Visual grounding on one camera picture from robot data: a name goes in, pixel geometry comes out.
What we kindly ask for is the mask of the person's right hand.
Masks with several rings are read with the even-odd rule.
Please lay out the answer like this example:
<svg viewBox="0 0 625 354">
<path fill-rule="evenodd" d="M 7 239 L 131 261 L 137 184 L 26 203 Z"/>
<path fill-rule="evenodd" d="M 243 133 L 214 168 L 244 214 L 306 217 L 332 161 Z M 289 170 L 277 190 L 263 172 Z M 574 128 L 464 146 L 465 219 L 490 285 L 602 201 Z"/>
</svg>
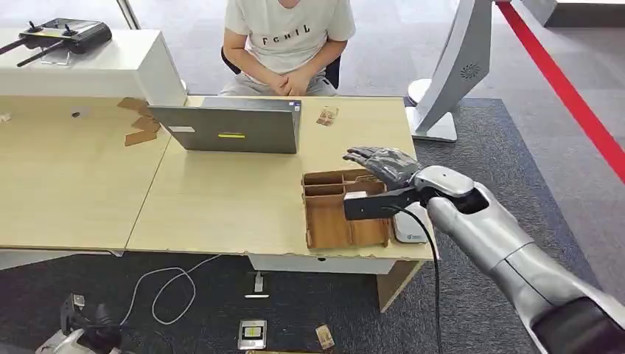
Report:
<svg viewBox="0 0 625 354">
<path fill-rule="evenodd" d="M 290 94 L 288 77 L 273 73 L 267 77 L 267 84 L 279 96 L 288 96 Z"/>
</svg>

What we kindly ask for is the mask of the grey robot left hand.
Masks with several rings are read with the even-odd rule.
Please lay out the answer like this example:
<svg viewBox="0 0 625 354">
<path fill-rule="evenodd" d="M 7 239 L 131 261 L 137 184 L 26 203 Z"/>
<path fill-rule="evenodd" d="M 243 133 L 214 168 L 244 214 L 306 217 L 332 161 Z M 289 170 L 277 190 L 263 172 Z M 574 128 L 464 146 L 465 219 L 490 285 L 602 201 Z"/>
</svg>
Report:
<svg viewBox="0 0 625 354">
<path fill-rule="evenodd" d="M 83 313 L 83 295 L 70 294 L 60 306 L 62 341 L 54 353 L 121 353 L 121 325 L 110 316 L 105 304 L 98 304 L 94 317 Z"/>
</svg>

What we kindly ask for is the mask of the person's left hand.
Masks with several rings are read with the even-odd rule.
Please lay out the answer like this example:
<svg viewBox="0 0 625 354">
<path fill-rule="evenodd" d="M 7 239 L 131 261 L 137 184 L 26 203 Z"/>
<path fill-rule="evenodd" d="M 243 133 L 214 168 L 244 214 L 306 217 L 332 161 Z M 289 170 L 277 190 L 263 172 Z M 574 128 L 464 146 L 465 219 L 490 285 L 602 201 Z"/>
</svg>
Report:
<svg viewBox="0 0 625 354">
<path fill-rule="evenodd" d="M 285 75 L 287 80 L 284 92 L 287 96 L 305 96 L 314 74 L 305 69 L 297 69 Z"/>
</svg>

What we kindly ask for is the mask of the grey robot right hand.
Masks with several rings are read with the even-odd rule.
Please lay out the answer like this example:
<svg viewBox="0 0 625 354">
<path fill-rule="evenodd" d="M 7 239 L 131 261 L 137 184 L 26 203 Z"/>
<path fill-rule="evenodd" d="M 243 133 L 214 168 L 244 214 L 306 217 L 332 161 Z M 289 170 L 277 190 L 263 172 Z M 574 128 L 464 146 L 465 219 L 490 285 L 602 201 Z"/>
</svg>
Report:
<svg viewBox="0 0 625 354">
<path fill-rule="evenodd" d="M 415 158 L 394 147 L 351 147 L 343 155 L 343 160 L 364 167 L 388 190 L 411 186 L 414 175 L 423 169 Z"/>
</svg>

